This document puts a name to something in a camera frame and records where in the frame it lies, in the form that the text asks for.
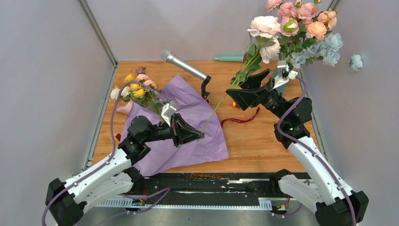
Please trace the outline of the pale pink flower stem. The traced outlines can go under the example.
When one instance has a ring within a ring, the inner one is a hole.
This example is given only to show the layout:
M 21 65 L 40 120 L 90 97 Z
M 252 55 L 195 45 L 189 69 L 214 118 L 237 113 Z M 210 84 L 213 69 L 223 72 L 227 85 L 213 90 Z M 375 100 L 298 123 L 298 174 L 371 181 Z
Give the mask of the pale pink flower stem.
M 236 88 L 246 82 L 254 72 L 261 69 L 261 62 L 268 64 L 271 59 L 279 55 L 280 30 L 281 25 L 274 16 L 258 16 L 251 21 L 247 29 L 250 44 L 246 48 L 241 69 L 230 82 L 230 88 Z

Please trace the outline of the dark red printed ribbon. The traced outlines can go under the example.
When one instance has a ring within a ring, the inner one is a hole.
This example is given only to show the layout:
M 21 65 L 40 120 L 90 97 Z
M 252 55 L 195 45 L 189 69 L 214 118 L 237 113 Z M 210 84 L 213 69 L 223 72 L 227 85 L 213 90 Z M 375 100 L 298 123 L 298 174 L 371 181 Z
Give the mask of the dark red printed ribbon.
M 247 123 L 247 122 L 251 122 L 251 121 L 254 120 L 254 119 L 256 118 L 256 116 L 259 114 L 259 111 L 260 111 L 260 107 L 258 107 L 257 110 L 256 110 L 256 112 L 255 112 L 255 114 L 254 114 L 251 118 L 249 118 L 249 119 L 247 119 L 247 120 L 235 119 L 235 118 L 227 118 L 227 119 L 222 120 L 222 121 L 220 122 L 220 125 L 221 125 L 221 127 L 223 127 L 223 124 L 224 124 L 225 122 L 228 122 L 228 121 L 232 121 L 232 122 L 235 122 L 235 123 Z

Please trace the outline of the purple pink wrapping paper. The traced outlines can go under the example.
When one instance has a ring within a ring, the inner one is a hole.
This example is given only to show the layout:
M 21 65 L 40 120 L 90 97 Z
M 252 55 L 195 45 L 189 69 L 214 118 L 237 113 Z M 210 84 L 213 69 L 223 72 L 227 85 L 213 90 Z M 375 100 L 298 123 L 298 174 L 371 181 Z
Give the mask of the purple pink wrapping paper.
M 160 93 L 177 103 L 177 113 L 198 130 L 205 128 L 205 137 L 175 147 L 171 139 L 148 142 L 150 152 L 134 165 L 140 173 L 153 176 L 174 167 L 220 161 L 229 157 L 223 130 L 213 108 L 179 74 Z

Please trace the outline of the peach orange flower stem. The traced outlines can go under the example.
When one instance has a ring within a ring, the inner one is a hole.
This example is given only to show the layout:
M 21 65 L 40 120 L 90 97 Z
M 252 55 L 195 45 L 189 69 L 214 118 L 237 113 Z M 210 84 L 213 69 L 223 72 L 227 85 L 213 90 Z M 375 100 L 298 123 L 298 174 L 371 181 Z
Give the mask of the peach orange flower stem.
M 337 24 L 336 12 L 329 9 L 319 14 L 315 22 L 310 23 L 306 28 L 305 37 L 322 41 L 325 35 L 332 31 Z

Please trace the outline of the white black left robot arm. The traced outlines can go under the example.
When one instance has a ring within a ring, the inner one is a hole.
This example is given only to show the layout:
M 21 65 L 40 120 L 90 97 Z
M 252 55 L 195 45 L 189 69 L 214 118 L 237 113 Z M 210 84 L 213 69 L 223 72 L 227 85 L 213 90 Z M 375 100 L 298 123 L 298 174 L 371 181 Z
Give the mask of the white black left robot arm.
M 59 226 L 73 226 L 97 204 L 119 194 L 140 194 L 144 181 L 134 165 L 150 151 L 148 142 L 172 140 L 179 147 L 205 135 L 174 113 L 169 122 L 152 124 L 145 116 L 137 116 L 128 127 L 128 134 L 110 155 L 100 162 L 65 181 L 54 179 L 48 185 L 42 215 L 51 213 Z

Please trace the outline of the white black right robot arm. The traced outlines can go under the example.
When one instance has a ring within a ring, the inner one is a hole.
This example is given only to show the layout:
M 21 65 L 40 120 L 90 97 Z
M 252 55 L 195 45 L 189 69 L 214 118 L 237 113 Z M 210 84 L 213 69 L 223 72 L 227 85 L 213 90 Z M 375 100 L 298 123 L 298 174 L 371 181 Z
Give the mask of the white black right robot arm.
M 311 210 L 321 226 L 355 226 L 360 223 L 369 203 L 363 191 L 356 192 L 327 162 L 317 148 L 305 123 L 311 121 L 312 101 L 304 93 L 286 100 L 277 90 L 278 77 L 265 85 L 265 70 L 250 76 L 239 89 L 228 89 L 241 110 L 263 106 L 279 121 L 274 125 L 276 139 L 304 166 L 315 187 L 301 182 L 283 169 L 272 176 L 268 184 L 274 196 L 287 194 Z

